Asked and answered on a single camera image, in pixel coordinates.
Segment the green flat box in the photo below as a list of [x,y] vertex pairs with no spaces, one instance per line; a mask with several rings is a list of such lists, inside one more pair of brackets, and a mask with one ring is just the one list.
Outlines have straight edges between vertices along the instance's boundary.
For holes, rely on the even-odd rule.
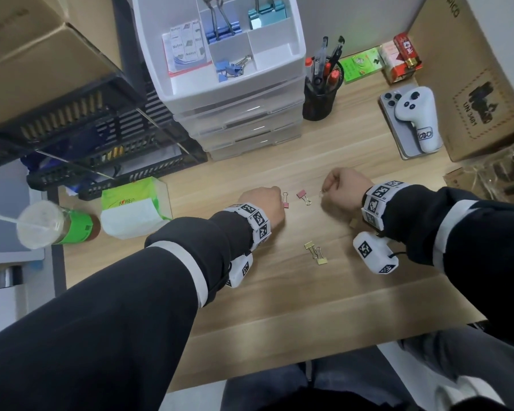
[[339,60],[343,68],[345,84],[356,82],[364,77],[380,72],[384,63],[378,47],[372,47],[360,53]]

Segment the person's left hand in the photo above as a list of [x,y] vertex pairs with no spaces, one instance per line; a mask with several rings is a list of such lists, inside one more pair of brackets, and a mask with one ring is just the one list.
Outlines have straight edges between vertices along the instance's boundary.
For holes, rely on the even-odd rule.
[[271,219],[271,187],[258,187],[244,192],[237,203],[251,203],[263,210],[271,222],[272,229],[282,227],[285,219]]

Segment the white drinking straw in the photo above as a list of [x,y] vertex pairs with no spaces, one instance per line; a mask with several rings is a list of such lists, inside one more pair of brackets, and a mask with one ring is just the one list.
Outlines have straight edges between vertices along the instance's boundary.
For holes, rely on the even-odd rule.
[[37,228],[37,229],[41,229],[41,230],[45,230],[45,231],[53,231],[54,230],[52,227],[49,227],[49,226],[39,225],[34,222],[21,221],[20,219],[15,219],[13,217],[8,217],[8,216],[4,216],[4,215],[0,215],[0,220],[9,222],[9,223],[14,223],[17,226]]

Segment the plastic drink cup green label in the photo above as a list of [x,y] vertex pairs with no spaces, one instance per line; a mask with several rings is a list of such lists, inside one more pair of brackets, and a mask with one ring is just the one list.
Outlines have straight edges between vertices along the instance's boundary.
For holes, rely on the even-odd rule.
[[17,220],[17,237],[23,246],[32,250],[54,244],[91,241],[101,231],[97,216],[61,207],[48,200],[31,204]]

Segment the black plastic basket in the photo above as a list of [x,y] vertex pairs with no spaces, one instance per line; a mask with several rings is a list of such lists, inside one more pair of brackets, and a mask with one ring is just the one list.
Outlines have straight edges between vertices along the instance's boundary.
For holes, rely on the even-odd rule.
[[51,146],[146,100],[144,68],[116,72],[0,124],[0,166]]

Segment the white plastic drawer unit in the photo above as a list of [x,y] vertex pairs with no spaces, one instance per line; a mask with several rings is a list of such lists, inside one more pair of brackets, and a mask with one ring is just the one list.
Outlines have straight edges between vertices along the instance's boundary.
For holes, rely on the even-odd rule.
[[[242,33],[215,44],[205,42],[211,63],[169,76],[162,35],[171,27],[200,20],[211,29],[203,0],[131,0],[137,36],[159,99],[175,121],[213,159],[230,158],[270,138],[249,140],[289,128],[302,120],[306,44],[296,0],[283,0],[287,18],[252,30],[248,10],[254,0],[225,0]],[[252,55],[244,75],[219,82],[215,63]]]

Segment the person's left forearm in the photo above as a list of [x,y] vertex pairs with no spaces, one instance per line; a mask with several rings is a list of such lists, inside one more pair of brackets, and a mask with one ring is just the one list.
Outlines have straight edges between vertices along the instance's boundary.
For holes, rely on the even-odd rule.
[[250,253],[238,214],[181,217],[0,332],[0,411],[158,411],[199,309]]

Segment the green and white tissue pack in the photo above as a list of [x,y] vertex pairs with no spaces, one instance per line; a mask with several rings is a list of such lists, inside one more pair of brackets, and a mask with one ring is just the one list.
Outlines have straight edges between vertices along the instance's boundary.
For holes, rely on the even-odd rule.
[[102,229],[121,240],[152,234],[173,219],[168,187],[156,178],[104,190],[101,205]]

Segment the white and red box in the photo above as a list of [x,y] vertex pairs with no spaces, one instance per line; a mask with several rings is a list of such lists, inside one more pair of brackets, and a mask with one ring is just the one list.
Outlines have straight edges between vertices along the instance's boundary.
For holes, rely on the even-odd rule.
[[415,68],[409,68],[403,61],[394,41],[385,42],[378,51],[383,63],[384,75],[390,85],[412,77],[417,71]]

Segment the silver smartphone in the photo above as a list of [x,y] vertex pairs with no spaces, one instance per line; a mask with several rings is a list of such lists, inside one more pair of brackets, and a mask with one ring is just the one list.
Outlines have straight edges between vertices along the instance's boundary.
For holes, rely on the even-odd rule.
[[418,85],[409,83],[381,94],[378,99],[378,103],[383,110],[385,119],[398,146],[401,158],[405,160],[422,157],[427,154],[423,153],[418,145],[414,126],[410,122],[404,122],[395,117],[397,101],[405,92],[416,87],[418,87]]

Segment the person's left leg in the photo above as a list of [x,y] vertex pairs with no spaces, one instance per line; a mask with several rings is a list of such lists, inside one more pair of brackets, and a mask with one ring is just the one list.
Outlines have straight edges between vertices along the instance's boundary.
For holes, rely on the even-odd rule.
[[377,346],[226,381],[220,411],[407,411],[417,404]]

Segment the black plastic tray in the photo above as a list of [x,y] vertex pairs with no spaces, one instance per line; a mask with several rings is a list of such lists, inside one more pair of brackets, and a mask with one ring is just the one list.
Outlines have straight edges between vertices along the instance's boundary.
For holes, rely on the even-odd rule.
[[81,200],[148,177],[160,178],[208,161],[159,99],[151,82],[141,110],[130,110],[21,159],[32,189],[65,186]]

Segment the black mesh pen holder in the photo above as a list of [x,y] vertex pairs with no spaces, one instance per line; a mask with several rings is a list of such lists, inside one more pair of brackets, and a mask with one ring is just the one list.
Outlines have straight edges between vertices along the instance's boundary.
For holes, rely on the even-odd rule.
[[343,85],[343,77],[344,72],[343,68],[339,63],[336,64],[335,68],[338,68],[341,73],[341,79],[338,82],[338,85],[333,90],[328,90],[327,85],[327,78],[328,76],[323,80],[324,84],[322,87],[316,86],[314,83],[307,83],[306,77],[305,77],[305,84],[304,84],[304,102],[303,102],[303,108],[302,108],[302,117],[303,119],[310,121],[310,122],[318,122],[330,115],[333,109],[333,105],[336,99],[336,94]]

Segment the white sticky notes pack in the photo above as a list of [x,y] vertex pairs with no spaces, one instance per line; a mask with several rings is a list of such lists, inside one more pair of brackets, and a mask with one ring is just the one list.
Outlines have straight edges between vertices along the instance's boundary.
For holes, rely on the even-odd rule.
[[169,76],[190,72],[212,61],[200,20],[171,27],[162,35],[162,42]]

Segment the large teal binder clip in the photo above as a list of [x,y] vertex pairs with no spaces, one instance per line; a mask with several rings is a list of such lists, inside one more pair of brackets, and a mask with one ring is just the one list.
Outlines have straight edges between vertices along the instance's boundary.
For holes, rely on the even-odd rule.
[[248,10],[252,30],[275,24],[287,18],[283,0],[254,0],[254,7]]

